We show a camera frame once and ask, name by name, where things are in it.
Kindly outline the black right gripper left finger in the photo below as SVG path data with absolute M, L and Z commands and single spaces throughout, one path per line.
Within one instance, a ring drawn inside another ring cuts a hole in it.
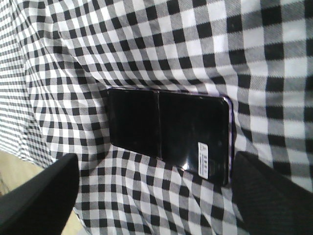
M 2 235 L 60 235 L 79 189 L 78 158 L 66 154 L 0 198 Z

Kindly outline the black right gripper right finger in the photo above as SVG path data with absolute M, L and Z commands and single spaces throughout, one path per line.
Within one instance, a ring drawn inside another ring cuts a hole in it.
M 313 194 L 260 161 L 237 152 L 232 191 L 251 235 L 311 235 Z

